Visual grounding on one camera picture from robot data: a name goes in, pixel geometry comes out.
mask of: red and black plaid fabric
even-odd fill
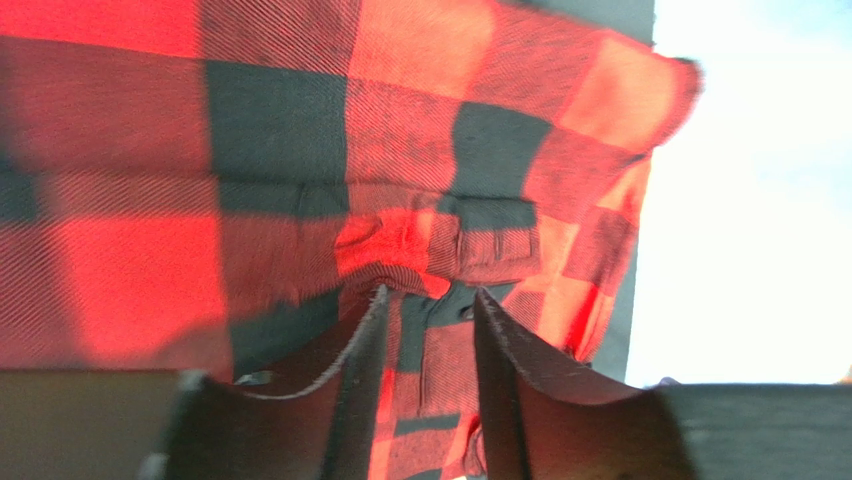
[[[0,368],[262,368],[387,284],[371,478],[483,471],[473,286],[581,360],[695,66],[494,0],[5,0]]]

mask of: plaid shirt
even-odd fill
[[[262,368],[389,285],[371,478],[481,474],[474,285],[590,358],[695,66],[493,0],[11,0],[0,368]]]

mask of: flannel shirt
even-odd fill
[[[391,331],[370,477],[484,472],[473,286],[589,359],[697,68],[493,0],[6,0],[0,368]]]

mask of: white surface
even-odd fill
[[[658,0],[706,90],[654,156],[627,382],[833,383],[852,364],[852,1]]]

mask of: checkered cloth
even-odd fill
[[[481,474],[473,286],[589,359],[696,67],[493,0],[6,0],[0,368],[262,368],[389,285],[371,478]]]

